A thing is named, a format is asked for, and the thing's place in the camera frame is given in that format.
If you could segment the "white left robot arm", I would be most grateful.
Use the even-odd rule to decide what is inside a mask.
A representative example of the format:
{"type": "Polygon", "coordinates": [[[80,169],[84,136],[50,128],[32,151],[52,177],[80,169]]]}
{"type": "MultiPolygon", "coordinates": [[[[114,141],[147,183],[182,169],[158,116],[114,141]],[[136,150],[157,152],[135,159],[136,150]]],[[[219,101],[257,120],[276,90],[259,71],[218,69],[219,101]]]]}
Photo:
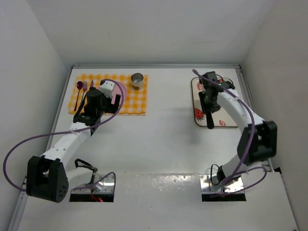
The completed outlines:
{"type": "Polygon", "coordinates": [[[59,203],[72,189],[92,188],[97,168],[84,162],[73,171],[65,168],[79,146],[90,138],[101,124],[105,113],[116,115],[123,104],[122,94],[104,93],[103,87],[91,87],[73,117],[70,129],[41,156],[27,164],[26,194],[59,203]]]}

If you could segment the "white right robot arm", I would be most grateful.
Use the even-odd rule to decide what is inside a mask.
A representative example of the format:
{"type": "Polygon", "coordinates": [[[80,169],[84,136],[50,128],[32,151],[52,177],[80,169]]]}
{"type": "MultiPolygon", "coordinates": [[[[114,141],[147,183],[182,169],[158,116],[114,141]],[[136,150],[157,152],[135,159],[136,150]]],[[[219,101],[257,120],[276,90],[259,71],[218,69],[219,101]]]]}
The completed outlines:
{"type": "Polygon", "coordinates": [[[238,97],[235,89],[209,86],[199,93],[201,107],[206,115],[209,129],[211,114],[225,109],[241,132],[237,154],[218,168],[216,179],[219,185],[247,171],[251,165],[272,158],[277,153],[278,128],[274,121],[258,116],[238,97]]]}

